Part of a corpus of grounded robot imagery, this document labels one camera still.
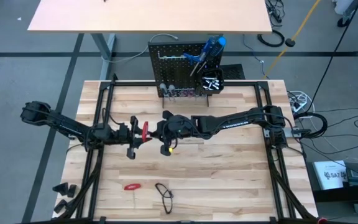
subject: pegboard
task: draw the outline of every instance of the pegboard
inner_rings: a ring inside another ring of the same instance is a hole
[[[191,63],[189,59],[183,56],[184,53],[190,55],[199,55],[205,42],[169,42],[169,43],[149,43],[150,59],[152,61],[155,84],[157,86],[158,97],[163,97],[160,84],[164,83],[167,88],[174,85],[175,89],[195,89],[198,79],[196,69],[193,76],[190,76],[196,62]],[[222,52],[208,62],[208,68],[219,67],[222,59]]]

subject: wooden table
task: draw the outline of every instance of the wooden table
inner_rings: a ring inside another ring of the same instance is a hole
[[[280,106],[291,121],[284,81],[268,81],[274,105]],[[100,81],[86,81],[76,120],[92,125]],[[162,111],[173,114],[224,116],[256,107],[253,87],[227,86],[219,95],[205,98],[180,98],[176,101],[158,98],[155,86],[114,87],[111,116],[129,124],[135,115],[140,126],[149,122],[149,130],[162,120]],[[300,145],[288,139],[292,148]],[[72,141],[70,146],[78,144]],[[247,125],[223,130],[212,139],[190,138],[179,141],[173,155],[160,154],[161,142],[154,139],[136,150],[136,159],[126,157],[127,146],[106,146],[96,202],[95,218],[108,220],[194,220],[194,221],[267,221],[276,216],[272,185],[262,130]],[[290,187],[310,213],[317,216],[303,157],[284,149]],[[62,183],[81,185],[86,153],[75,147],[67,154]],[[174,194],[173,212],[166,215],[162,198],[154,187],[160,182]],[[124,191],[127,184],[140,183],[141,189]],[[90,190],[85,200],[89,208]],[[58,195],[57,202],[70,198]],[[284,212],[287,204],[281,191]]]
[[[28,30],[90,33],[105,59],[100,80],[109,79],[116,38],[103,32],[272,32],[265,0],[41,0]]]

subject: yellow pole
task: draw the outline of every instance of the yellow pole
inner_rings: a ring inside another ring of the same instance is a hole
[[[313,13],[314,9],[316,9],[317,5],[320,3],[320,0],[316,0],[313,7],[309,10],[308,14],[306,15],[305,19],[303,20],[301,26],[299,27],[298,31],[295,33],[295,35],[291,38],[292,41],[295,41],[295,39],[298,37],[299,33],[305,26],[306,22],[308,21],[310,15]],[[288,50],[288,47],[285,47],[284,50],[276,57],[273,64],[268,68],[267,72],[265,73],[264,79],[267,78],[267,75],[270,73],[270,71],[273,69],[273,67],[277,64],[277,62],[280,60],[280,57]]]

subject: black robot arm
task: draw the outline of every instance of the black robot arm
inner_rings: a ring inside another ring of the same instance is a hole
[[[230,114],[227,116],[192,116],[190,119],[182,115],[173,115],[164,111],[163,121],[157,123],[157,130],[150,134],[163,142],[161,154],[170,156],[176,147],[178,139],[194,137],[210,139],[222,129],[235,128],[247,124],[258,124],[269,131],[270,143],[273,146],[286,146],[287,139],[283,128],[285,118],[280,107],[264,106],[252,108],[249,111]]]
[[[104,144],[128,144],[127,156],[130,159],[135,159],[134,149],[151,140],[146,137],[147,130],[138,127],[138,120],[135,116],[131,117],[130,129],[124,123],[119,125],[118,130],[112,130],[110,125],[104,123],[89,127],[51,110],[46,103],[33,101],[25,104],[21,118],[28,124],[48,125],[68,138],[76,137],[83,143],[85,149],[99,149]]]

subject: tool holder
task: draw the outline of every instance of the tool holder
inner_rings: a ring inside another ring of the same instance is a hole
[[[158,97],[204,96],[204,93],[196,91],[203,70],[190,77],[196,63],[184,56],[184,53],[199,55],[204,44],[205,42],[149,43]],[[208,61],[206,67],[218,68],[221,58],[222,52],[214,60]],[[171,87],[168,93],[164,94],[164,90],[160,87],[161,84],[164,84],[167,90]]]
[[[198,79],[198,90],[203,95],[219,94],[224,89],[223,71],[220,68],[206,69]]]

